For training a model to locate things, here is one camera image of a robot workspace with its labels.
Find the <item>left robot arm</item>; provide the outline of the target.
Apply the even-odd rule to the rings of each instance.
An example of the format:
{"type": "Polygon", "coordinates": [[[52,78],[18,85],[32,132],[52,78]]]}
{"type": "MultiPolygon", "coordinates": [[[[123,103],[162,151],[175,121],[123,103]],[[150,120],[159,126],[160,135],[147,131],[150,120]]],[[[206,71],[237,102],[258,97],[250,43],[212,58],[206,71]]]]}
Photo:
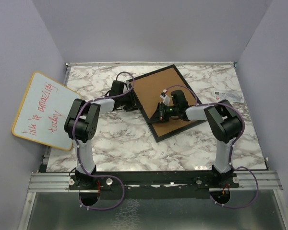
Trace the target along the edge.
{"type": "Polygon", "coordinates": [[[115,80],[111,89],[100,99],[92,102],[75,99],[72,103],[64,131],[76,149],[77,166],[73,179],[80,181],[86,189],[96,185],[96,164],[93,160],[91,140],[96,133],[99,116],[119,109],[138,109],[135,94],[130,88],[131,85],[115,80]]]}

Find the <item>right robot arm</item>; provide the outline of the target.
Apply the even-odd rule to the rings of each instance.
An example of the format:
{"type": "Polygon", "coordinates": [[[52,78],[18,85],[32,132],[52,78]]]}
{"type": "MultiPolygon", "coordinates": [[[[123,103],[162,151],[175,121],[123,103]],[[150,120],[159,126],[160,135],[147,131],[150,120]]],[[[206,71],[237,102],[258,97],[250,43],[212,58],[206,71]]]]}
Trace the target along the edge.
{"type": "Polygon", "coordinates": [[[150,124],[165,123],[171,117],[183,121],[207,121],[217,139],[216,159],[212,166],[211,182],[215,187],[222,187],[233,173],[232,154],[235,142],[242,136],[245,122],[241,114],[232,107],[228,100],[218,103],[188,105],[183,91],[176,90],[168,97],[164,90],[162,102],[148,119],[150,124]]]}

